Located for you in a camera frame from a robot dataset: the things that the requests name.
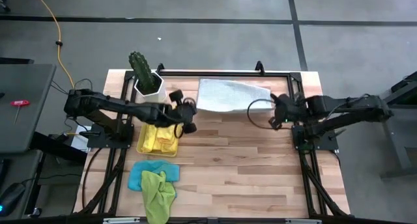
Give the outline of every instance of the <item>yellow cable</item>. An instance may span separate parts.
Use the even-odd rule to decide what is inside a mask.
[[[55,16],[53,15],[51,9],[48,7],[48,5],[44,2],[44,0],[40,0],[46,7],[46,9],[50,12],[53,20],[55,21],[55,24],[57,25],[58,28],[58,42],[61,43],[61,28],[59,27],[58,21],[55,18]],[[66,73],[66,75],[68,76],[68,79],[71,82],[71,86],[72,88],[75,88],[74,82],[72,81],[72,77],[70,75],[70,73],[66,70],[64,64],[61,61],[61,45],[58,45],[58,63],[61,65],[61,67],[63,68],[64,72]]]

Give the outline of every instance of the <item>white towel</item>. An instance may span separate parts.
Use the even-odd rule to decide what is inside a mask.
[[[249,104],[257,99],[270,99],[270,90],[237,81],[200,79],[197,108],[215,112],[246,112]],[[254,103],[250,110],[270,111],[270,102]]]

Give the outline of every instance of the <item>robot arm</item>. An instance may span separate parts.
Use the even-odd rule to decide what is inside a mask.
[[[135,104],[128,100],[105,96],[90,89],[70,90],[64,111],[71,117],[86,117],[112,132],[117,131],[117,123],[99,110],[133,115],[140,121],[156,127],[169,127],[182,123],[184,124],[184,133],[196,131],[195,124],[192,122],[193,116],[197,113],[194,100],[186,98],[191,101],[182,102],[180,90],[172,92],[169,96],[177,103],[175,109],[171,107],[171,104]]]
[[[361,121],[383,122],[392,116],[388,105],[379,98],[365,94],[359,98],[334,99],[329,96],[312,96],[297,102],[286,94],[271,94],[276,108],[271,126],[278,130],[282,122],[301,122],[304,139],[320,137],[324,133]],[[333,113],[344,113],[329,119]]]

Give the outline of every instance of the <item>green cloth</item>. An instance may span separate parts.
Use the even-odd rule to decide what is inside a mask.
[[[149,224],[165,224],[169,219],[171,204],[175,198],[172,183],[166,182],[165,172],[159,175],[142,171],[142,195]]]

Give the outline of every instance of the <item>concrete floor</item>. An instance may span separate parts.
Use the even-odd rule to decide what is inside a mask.
[[[290,20],[288,0],[45,0],[60,16]],[[295,0],[300,20],[417,21],[416,0]],[[13,13],[47,16],[38,0],[10,0]],[[101,91],[107,70],[128,68],[130,51],[166,68],[299,71],[292,25],[187,23],[61,23],[62,59],[75,80],[89,78]],[[417,27],[300,26],[308,70],[335,98],[379,94],[416,71]],[[0,21],[0,57],[36,63],[56,60],[52,22]],[[58,70],[55,81],[70,85]],[[51,90],[38,130],[65,130],[66,97]],[[352,214],[417,220],[417,179],[381,181],[396,167],[380,124],[350,126],[338,138],[341,169]]]

